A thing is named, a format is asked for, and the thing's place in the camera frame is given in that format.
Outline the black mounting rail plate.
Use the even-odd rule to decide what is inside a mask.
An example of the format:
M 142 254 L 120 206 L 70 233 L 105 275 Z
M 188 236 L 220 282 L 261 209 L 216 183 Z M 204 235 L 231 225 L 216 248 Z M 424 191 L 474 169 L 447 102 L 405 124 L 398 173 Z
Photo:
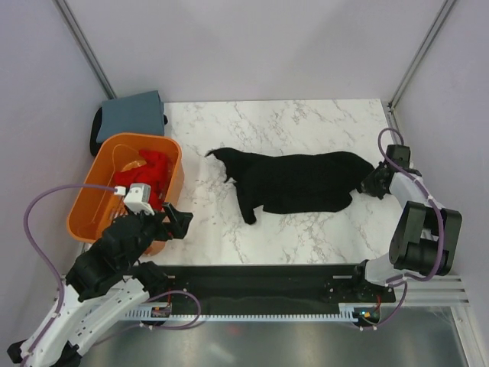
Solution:
M 392 304 L 393 290 L 355 274 L 356 265 L 165 265 L 178 314 L 196 310 L 332 311 L 338 304 Z

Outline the aluminium frame post left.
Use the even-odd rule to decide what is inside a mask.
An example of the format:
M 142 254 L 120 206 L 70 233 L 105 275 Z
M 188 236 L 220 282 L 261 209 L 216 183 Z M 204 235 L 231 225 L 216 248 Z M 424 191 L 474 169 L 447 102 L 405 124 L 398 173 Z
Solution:
M 86 59 L 91 71 L 94 73 L 99 85 L 101 86 L 104 94 L 108 99 L 115 99 L 117 97 L 102 65 L 98 61 L 95 52 L 93 51 L 91 45 L 89 44 L 88 38 L 84 34 L 79 22 L 76 20 L 73 10 L 71 9 L 68 1 L 66 0 L 53 0 L 58 12 L 60 13 L 64 23 L 70 30 L 73 39 L 77 43 L 79 49 L 81 50 L 83 56 Z

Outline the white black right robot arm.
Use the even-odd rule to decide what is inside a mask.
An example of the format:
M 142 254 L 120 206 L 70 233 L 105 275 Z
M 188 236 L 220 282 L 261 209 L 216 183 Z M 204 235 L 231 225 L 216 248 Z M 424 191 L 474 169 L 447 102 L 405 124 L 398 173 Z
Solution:
M 361 192 L 394 196 L 403 207 L 385 255 L 355 266 L 351 295 L 361 301 L 377 293 L 377 286 L 396 287 L 409 279 L 426 282 L 451 269 L 461 231 L 462 215 L 439 203 L 414 170 L 398 171 L 381 162 L 361 183 Z

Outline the aluminium frame post right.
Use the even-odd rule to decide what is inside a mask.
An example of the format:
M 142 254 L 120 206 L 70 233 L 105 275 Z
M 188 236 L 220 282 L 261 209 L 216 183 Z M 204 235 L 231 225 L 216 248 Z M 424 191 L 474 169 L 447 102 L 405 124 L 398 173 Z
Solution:
M 393 111 L 399 104 L 401 98 L 406 92 L 408 85 L 410 84 L 411 79 L 414 77 L 416 71 L 419 69 L 422 62 L 426 58 L 428 52 L 430 51 L 432 45 L 435 43 L 437 37 L 442 31 L 442 28 L 447 22 L 449 15 L 452 13 L 452 10 L 457 5 L 457 3 L 457 0 L 444 0 L 442 2 L 440 9 L 437 11 L 435 18 L 428 28 L 428 31 L 426 32 L 423 40 L 418 46 L 413 56 L 413 59 L 410 61 L 409 66 L 407 67 L 404 75 L 402 76 L 397 88 L 393 93 L 393 96 L 387 103 L 387 108 L 391 113 L 393 113 Z

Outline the folded grey blue t shirt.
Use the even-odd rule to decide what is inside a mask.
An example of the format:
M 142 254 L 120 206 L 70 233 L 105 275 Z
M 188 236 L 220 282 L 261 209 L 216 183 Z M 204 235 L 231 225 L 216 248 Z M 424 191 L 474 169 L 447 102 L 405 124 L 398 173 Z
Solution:
M 102 124 L 96 142 L 119 133 L 164 135 L 164 104 L 154 90 L 102 103 Z

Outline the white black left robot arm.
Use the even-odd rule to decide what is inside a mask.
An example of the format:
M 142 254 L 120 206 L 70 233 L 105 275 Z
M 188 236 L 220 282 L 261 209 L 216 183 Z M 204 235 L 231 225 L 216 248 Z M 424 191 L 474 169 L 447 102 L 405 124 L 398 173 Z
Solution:
M 169 291 L 163 269 L 138 260 L 153 241 L 183 239 L 193 218 L 172 204 L 155 214 L 118 217 L 81 254 L 62 282 L 57 304 L 28 339 L 7 353 L 21 366 L 78 366 L 96 340 L 129 310 Z

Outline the red t shirt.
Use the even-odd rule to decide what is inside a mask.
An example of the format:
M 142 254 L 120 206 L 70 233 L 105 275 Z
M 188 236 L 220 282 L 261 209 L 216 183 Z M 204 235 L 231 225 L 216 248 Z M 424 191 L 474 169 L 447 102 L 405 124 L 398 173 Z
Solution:
M 144 160 L 144 164 L 115 172 L 115 186 L 129 188 L 132 184 L 149 185 L 149 204 L 153 209 L 160 211 L 170 183 L 171 161 L 165 153 L 159 151 L 141 149 L 138 154 Z

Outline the aluminium frame post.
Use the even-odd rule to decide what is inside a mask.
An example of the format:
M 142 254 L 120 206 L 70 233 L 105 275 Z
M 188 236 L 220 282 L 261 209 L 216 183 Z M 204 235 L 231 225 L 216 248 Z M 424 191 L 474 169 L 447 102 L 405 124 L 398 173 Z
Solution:
M 413 59 L 410 61 L 409 66 L 407 67 L 404 75 L 402 76 L 397 88 L 393 93 L 393 96 L 387 103 L 387 108 L 391 113 L 393 113 L 393 111 L 399 104 L 401 98 L 406 92 L 408 85 L 410 84 L 411 79 L 414 77 L 416 71 L 419 69 L 422 62 L 426 58 L 428 52 L 430 51 L 432 45 L 435 43 L 437 37 L 442 31 L 442 28 L 447 22 L 449 15 L 452 13 L 452 10 L 457 5 L 457 3 L 457 0 L 444 0 L 442 2 L 440 9 L 437 11 L 435 18 L 428 28 L 428 31 L 426 32 L 423 40 L 418 46 L 413 56 Z
M 93 51 L 91 45 L 89 44 L 88 38 L 84 34 L 79 22 L 76 20 L 73 10 L 71 9 L 68 1 L 66 0 L 53 0 L 58 12 L 60 13 L 64 23 L 70 30 L 73 39 L 77 43 L 79 49 L 81 50 L 83 56 L 86 59 L 91 71 L 94 73 L 99 85 L 101 86 L 104 94 L 108 99 L 115 99 L 117 97 L 102 65 L 98 61 L 95 52 Z

